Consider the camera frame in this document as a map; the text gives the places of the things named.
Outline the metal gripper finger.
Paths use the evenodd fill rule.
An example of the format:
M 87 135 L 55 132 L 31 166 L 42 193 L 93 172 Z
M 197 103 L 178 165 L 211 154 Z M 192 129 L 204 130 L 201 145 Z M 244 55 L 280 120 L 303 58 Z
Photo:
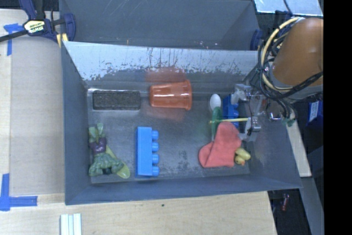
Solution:
M 235 84 L 234 91 L 230 95 L 232 105 L 240 101 L 248 101 L 251 97 L 251 86 L 245 84 Z
M 239 136 L 242 141 L 256 141 L 260 131 L 261 124 L 258 116 L 248 118 L 246 122 L 240 122 L 239 124 Z

